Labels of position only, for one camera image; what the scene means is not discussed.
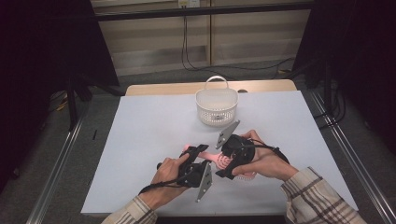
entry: white basket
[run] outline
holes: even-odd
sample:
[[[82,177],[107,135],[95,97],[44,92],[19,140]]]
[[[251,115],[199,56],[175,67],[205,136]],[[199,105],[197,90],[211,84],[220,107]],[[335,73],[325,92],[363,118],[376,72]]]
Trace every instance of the white basket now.
[[[213,79],[222,79],[227,88],[207,89],[206,85]],[[228,87],[224,77],[214,76],[206,81],[205,88],[195,93],[198,118],[209,126],[221,127],[231,123],[235,118],[238,105],[238,92]]]

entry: plaid shirt sleeve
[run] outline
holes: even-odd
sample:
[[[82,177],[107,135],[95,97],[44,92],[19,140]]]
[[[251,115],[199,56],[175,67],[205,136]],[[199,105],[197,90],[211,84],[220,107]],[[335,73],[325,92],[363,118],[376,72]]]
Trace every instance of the plaid shirt sleeve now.
[[[108,216],[102,224],[153,224],[156,220],[154,211],[136,196],[119,211]]]
[[[286,181],[286,216],[292,223],[366,223],[311,167]]]

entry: gray floor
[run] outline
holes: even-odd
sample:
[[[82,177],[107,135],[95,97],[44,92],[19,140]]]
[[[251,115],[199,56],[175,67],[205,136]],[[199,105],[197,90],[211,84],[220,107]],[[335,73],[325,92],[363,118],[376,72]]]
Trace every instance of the gray floor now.
[[[257,68],[270,64],[274,62],[239,65]],[[284,63],[280,69],[291,68],[291,65],[292,62]],[[229,80],[268,79],[276,74],[275,68],[255,71],[217,68],[216,71],[226,74]],[[215,74],[207,71],[174,70],[143,76],[124,76],[120,77],[121,86],[118,89],[125,91],[132,84],[206,81],[213,75]],[[316,90],[307,90],[304,77],[298,77],[294,81],[297,88],[303,92],[312,114],[319,114],[310,92],[321,91],[320,87]],[[79,108],[88,104],[88,115],[83,120],[77,141],[72,148],[42,223],[100,223],[103,220],[85,217],[80,214],[80,209],[105,146],[120,98],[96,88],[92,88],[92,92],[94,96],[90,103],[78,102]],[[395,156],[388,151],[375,133],[366,128],[364,119],[353,104],[347,102],[346,105],[346,117],[340,126],[391,206],[396,207]],[[26,223],[64,144],[68,121],[67,107],[49,115],[46,127],[21,167],[20,178],[10,180],[0,195],[0,223]],[[318,125],[322,124],[323,120],[318,119]],[[363,218],[368,223],[384,223],[330,129],[323,130],[322,134]]]

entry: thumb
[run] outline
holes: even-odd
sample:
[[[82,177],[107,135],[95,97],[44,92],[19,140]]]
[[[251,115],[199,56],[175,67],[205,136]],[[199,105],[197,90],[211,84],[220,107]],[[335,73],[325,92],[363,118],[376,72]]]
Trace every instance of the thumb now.
[[[246,165],[240,165],[240,166],[233,168],[232,174],[233,175],[242,175],[245,173],[251,173],[251,172],[255,172],[255,171],[256,171],[255,164],[253,162],[253,163],[249,163]]]

